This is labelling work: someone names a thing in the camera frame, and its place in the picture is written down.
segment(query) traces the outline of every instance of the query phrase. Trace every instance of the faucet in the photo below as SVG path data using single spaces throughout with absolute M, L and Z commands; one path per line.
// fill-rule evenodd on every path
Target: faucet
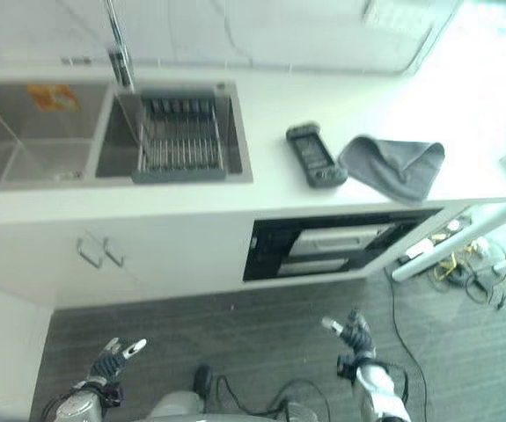
M 104 0 L 106 11 L 110 20 L 110 26 L 114 33 L 115 45 L 108 49 L 108 57 L 114 69 L 115 79 L 118 84 L 130 91 L 135 91 L 136 87 L 133 78 L 133 68 L 131 57 L 129 57 L 128 46 L 121 36 L 120 26 L 118 25 L 118 17 L 115 14 L 114 0 Z

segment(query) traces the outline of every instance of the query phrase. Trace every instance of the gray towel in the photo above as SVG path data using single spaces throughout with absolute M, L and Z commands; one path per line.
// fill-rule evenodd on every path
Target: gray towel
M 339 155 L 349 176 L 393 200 L 415 206 L 429 195 L 444 160 L 442 144 L 353 139 Z

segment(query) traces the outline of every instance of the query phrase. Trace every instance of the countertop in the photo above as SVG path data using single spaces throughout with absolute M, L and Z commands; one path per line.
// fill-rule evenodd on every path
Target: countertop
M 288 127 L 310 120 L 320 124 L 321 136 L 335 157 L 360 134 L 396 141 L 441 142 L 446 158 L 424 207 L 506 199 L 500 145 L 493 141 L 495 137 L 486 139 L 485 129 L 478 130 L 481 116 L 462 115 L 473 99 L 468 96 L 454 102 L 454 92 L 433 87 L 430 81 L 157 68 L 136 69 L 136 77 L 139 81 L 235 81 L 253 182 L 0 191 L 0 224 L 141 215 L 259 212 L 284 216 L 404 208 L 353 178 L 335 189 L 311 189 L 284 139 Z M 0 69 L 0 81 L 50 79 L 112 81 L 113 75 L 104 66 Z

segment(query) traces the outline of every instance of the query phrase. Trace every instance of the built-in oven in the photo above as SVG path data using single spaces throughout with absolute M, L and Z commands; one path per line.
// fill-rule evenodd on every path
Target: built-in oven
M 438 211 L 257 220 L 243 280 L 362 268 Z

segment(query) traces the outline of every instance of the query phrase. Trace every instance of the dish drying rack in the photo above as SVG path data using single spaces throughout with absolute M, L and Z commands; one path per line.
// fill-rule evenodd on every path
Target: dish drying rack
M 142 98 L 135 183 L 225 178 L 215 97 Z

